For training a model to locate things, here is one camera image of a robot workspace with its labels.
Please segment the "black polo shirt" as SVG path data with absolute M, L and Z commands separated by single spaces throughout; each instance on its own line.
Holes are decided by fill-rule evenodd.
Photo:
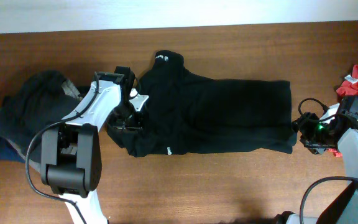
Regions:
M 182 55 L 160 50 L 137 89 L 147 96 L 142 127 L 127 131 L 107 123 L 108 136 L 134 157 L 250 152 L 291 153 L 290 82 L 214 80 L 191 73 Z

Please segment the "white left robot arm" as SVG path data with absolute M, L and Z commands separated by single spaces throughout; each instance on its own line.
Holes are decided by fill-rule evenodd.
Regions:
M 134 73 L 97 72 L 78 106 L 42 133 L 40 175 L 55 197 L 66 203 L 74 223 L 108 223 L 96 188 L 102 171 L 99 132 L 138 133 L 147 96 L 133 87 Z

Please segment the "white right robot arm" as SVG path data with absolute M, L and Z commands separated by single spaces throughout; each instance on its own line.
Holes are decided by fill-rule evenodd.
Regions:
M 337 113 L 334 117 L 342 127 L 336 146 L 342 153 L 345 176 L 324 177 L 313 182 L 303 195 L 300 211 L 278 214 L 274 223 L 358 223 L 358 117 L 348 112 Z M 318 217 L 306 217 L 304 208 L 311 191 L 332 180 L 345 180 L 348 185 Z

